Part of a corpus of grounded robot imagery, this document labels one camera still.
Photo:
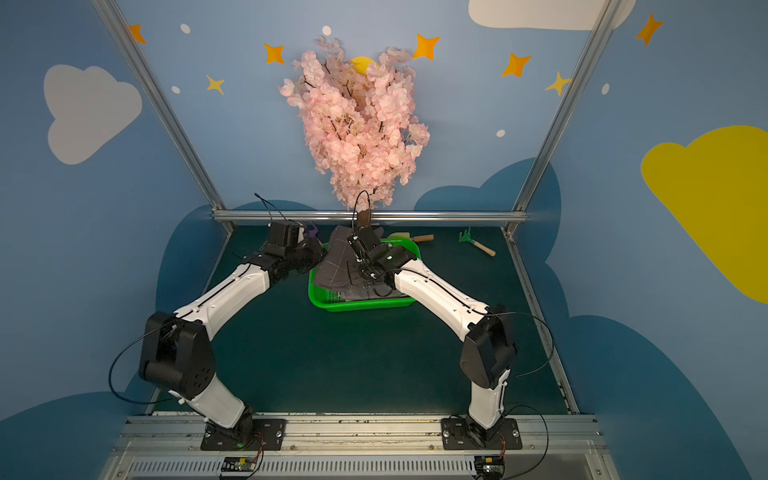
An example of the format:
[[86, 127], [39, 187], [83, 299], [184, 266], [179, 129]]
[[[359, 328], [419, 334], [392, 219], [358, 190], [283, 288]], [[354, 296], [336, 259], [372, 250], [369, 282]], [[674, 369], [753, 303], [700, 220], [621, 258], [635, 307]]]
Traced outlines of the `dark grey checked pillowcase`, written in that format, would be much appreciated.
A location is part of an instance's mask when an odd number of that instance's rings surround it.
[[362, 271], [357, 255], [348, 242], [352, 233], [352, 229], [346, 226], [337, 226], [332, 231], [326, 246], [327, 253], [315, 268], [314, 286], [342, 292], [383, 283]]

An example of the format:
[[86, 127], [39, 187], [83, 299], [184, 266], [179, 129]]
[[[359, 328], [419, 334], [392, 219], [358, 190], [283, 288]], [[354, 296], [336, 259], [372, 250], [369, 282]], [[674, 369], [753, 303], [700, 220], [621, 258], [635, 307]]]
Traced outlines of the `green plastic basket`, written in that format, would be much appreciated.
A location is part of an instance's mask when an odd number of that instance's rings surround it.
[[401, 308], [415, 302], [385, 283], [366, 283], [356, 270], [357, 258], [352, 247], [342, 236], [333, 235], [324, 247], [328, 253], [310, 271], [308, 282], [308, 297], [314, 306], [338, 313]]

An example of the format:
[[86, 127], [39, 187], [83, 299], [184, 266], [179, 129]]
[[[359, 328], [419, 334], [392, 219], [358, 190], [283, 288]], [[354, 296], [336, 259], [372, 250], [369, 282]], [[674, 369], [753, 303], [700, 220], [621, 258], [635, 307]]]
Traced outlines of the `light grey checked pillowcase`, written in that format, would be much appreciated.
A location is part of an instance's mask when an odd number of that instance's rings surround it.
[[368, 300], [380, 300], [401, 298], [402, 294], [386, 283], [351, 285], [339, 293], [341, 300], [345, 302], [358, 302]]

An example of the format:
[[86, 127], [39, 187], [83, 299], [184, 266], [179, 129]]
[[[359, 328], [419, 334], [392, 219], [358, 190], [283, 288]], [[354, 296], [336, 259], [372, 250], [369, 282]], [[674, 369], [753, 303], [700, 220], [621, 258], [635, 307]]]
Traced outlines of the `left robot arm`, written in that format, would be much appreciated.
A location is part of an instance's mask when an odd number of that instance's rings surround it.
[[209, 423], [233, 430], [246, 404], [216, 373], [212, 341], [241, 309], [293, 272], [307, 272], [326, 250], [313, 237], [287, 244], [265, 243], [200, 298], [172, 313], [157, 312], [146, 322], [139, 377], [184, 401]]

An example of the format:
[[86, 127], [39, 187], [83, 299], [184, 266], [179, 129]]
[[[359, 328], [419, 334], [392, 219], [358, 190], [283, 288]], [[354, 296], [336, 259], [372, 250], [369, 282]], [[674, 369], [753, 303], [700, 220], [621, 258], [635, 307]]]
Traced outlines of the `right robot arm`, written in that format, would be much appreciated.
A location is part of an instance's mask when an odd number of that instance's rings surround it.
[[456, 334], [462, 342], [460, 368], [472, 384], [468, 424], [483, 437], [495, 434], [518, 353], [511, 314], [464, 294], [413, 252], [384, 242], [370, 227], [354, 231], [347, 242], [364, 279], [411, 297]]

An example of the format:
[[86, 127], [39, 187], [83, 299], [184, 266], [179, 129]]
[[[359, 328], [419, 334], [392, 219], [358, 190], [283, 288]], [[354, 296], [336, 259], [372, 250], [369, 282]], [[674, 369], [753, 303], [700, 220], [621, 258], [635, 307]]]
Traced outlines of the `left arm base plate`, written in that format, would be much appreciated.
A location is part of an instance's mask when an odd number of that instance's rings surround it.
[[287, 421], [282, 418], [246, 416], [231, 429], [215, 423], [206, 424], [200, 445], [202, 451], [279, 451], [282, 448]]

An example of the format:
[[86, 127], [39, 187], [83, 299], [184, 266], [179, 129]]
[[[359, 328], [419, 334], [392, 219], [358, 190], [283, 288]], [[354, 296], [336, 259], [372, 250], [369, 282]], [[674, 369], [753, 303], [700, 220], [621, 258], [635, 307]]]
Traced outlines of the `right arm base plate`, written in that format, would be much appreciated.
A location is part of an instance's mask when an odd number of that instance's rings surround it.
[[484, 430], [471, 418], [457, 415], [440, 420], [440, 437], [445, 450], [521, 450], [523, 441], [515, 419], [500, 419]]

